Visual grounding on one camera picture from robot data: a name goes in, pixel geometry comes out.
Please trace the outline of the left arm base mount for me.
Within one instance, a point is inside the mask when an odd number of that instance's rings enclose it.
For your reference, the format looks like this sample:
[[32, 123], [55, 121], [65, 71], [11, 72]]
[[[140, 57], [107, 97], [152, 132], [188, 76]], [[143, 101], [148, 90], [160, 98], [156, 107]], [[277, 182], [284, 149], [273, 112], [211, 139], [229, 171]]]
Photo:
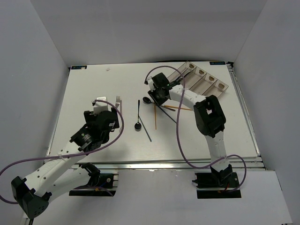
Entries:
[[102, 172], [91, 163], [79, 164], [80, 169], [85, 169], [91, 175], [88, 183], [69, 191], [69, 196], [85, 197], [113, 197], [118, 186], [117, 173]]

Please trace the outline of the black spoon long handle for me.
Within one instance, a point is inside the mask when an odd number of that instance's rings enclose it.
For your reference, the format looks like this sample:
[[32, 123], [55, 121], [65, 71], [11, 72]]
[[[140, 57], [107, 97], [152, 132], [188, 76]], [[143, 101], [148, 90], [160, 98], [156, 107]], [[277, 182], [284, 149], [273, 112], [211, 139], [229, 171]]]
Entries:
[[140, 123], [139, 112], [140, 112], [140, 100], [138, 100], [138, 102], [137, 102], [137, 122], [134, 125], [134, 128], [135, 128], [136, 131], [140, 131], [141, 128], [142, 128], [142, 125]]

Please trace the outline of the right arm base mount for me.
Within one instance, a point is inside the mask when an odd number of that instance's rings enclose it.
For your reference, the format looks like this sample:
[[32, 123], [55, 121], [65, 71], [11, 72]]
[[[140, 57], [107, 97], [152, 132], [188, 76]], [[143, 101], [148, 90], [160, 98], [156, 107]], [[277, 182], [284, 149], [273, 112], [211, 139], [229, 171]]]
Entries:
[[212, 173], [201, 172], [195, 174], [192, 183], [196, 187], [198, 199], [234, 199], [241, 198], [239, 179], [237, 173], [233, 173], [221, 184], [213, 177]]

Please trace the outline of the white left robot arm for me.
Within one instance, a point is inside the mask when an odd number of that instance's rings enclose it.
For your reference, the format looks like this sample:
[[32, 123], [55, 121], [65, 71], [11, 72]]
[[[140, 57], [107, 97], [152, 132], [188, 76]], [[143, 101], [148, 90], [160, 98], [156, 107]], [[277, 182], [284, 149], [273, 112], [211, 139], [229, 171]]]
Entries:
[[120, 127], [114, 108], [94, 109], [83, 114], [86, 123], [71, 136], [57, 159], [49, 160], [24, 178], [17, 176], [12, 180], [13, 197], [29, 219], [38, 217], [50, 202], [74, 188], [95, 187], [106, 181], [92, 163], [84, 163], [68, 177], [62, 177], [91, 151], [107, 143], [109, 134]]

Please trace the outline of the orange chopstick crosswise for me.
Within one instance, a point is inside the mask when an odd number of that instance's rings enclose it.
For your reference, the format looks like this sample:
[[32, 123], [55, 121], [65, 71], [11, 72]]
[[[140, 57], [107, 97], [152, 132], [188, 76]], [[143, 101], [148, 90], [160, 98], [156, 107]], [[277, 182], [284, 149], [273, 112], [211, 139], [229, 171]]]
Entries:
[[192, 109], [189, 109], [189, 108], [184, 108], [184, 107], [177, 107], [177, 106], [170, 106], [170, 105], [164, 105], [165, 107], [168, 107], [168, 108], [172, 108], [172, 109], [181, 109], [181, 110], [187, 110], [187, 111], [192, 111]]

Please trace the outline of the orange chopstick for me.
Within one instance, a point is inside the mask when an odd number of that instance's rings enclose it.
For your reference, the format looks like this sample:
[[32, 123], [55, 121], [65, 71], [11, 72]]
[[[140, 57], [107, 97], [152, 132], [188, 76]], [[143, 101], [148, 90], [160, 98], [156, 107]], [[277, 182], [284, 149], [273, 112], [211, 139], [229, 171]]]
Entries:
[[155, 122], [155, 130], [157, 130], [157, 111], [156, 111], [156, 105], [154, 105], [154, 122]]

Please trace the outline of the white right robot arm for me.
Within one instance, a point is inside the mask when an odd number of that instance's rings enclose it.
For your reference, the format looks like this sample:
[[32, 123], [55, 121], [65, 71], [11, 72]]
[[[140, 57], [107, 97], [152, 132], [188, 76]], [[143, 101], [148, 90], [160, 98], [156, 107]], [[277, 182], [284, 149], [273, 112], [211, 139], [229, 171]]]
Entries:
[[162, 105], [167, 100], [173, 100], [194, 112], [196, 126], [209, 148], [212, 183], [217, 187], [224, 186], [233, 171], [224, 143], [226, 118], [218, 98], [214, 95], [206, 97], [187, 89], [183, 77], [170, 82], [163, 73], [159, 73], [147, 77], [144, 83], [149, 86], [148, 94], [156, 104]]

